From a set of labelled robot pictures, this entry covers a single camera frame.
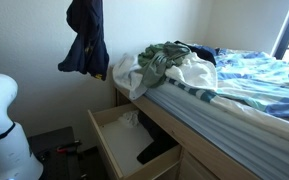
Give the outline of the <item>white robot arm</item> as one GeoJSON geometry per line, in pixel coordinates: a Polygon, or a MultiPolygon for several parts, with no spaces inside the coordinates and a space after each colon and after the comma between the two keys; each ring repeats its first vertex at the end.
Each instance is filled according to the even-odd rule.
{"type": "Polygon", "coordinates": [[[39,180],[43,165],[28,144],[22,126],[8,116],[18,85],[0,74],[0,180],[39,180]]]}

